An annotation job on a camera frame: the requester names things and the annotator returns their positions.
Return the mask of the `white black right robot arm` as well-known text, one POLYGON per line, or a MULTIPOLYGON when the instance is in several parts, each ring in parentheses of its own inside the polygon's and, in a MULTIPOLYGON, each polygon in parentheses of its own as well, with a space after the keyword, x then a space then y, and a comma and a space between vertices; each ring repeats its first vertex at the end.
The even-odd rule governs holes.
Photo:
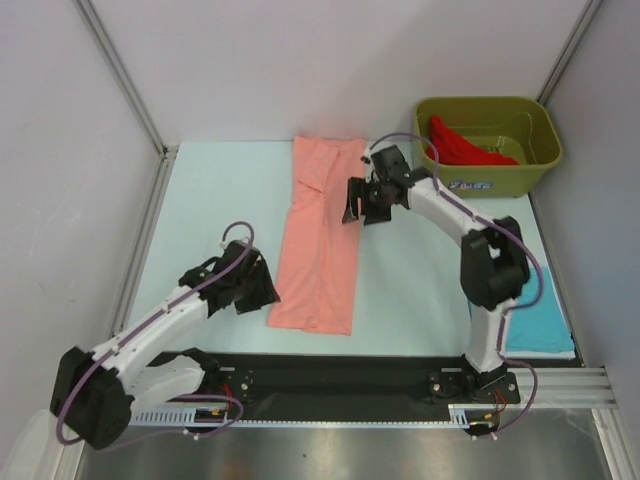
POLYGON ((365 174, 347 181, 343 223, 388 222, 392 207, 401 205, 430 220, 460 249, 459 280, 471 308, 470 341, 453 386, 432 381, 433 399, 493 399, 507 377, 504 332, 530 280, 518 222, 512 217, 483 217, 427 168, 410 168, 396 145, 366 151, 361 160, 365 174))

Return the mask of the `pink t shirt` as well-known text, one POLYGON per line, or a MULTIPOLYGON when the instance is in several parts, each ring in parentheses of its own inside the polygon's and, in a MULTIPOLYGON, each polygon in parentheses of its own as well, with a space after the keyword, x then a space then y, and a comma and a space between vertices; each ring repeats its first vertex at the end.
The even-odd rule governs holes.
POLYGON ((296 137, 293 194, 276 275, 280 302, 267 325, 352 333, 360 227, 343 224, 348 180, 364 176, 364 139, 296 137))

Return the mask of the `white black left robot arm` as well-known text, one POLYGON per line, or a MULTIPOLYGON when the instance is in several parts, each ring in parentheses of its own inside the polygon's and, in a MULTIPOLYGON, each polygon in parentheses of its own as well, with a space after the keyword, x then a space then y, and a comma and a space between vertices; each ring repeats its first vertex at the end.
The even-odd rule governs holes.
POLYGON ((142 321, 89 351, 60 359, 50 402, 59 443, 105 449, 137 414, 167 401, 195 397, 231 402, 218 361, 191 347, 153 365, 164 348, 229 306, 250 313, 279 302, 268 264, 250 243, 234 240, 223 253, 187 270, 142 321))

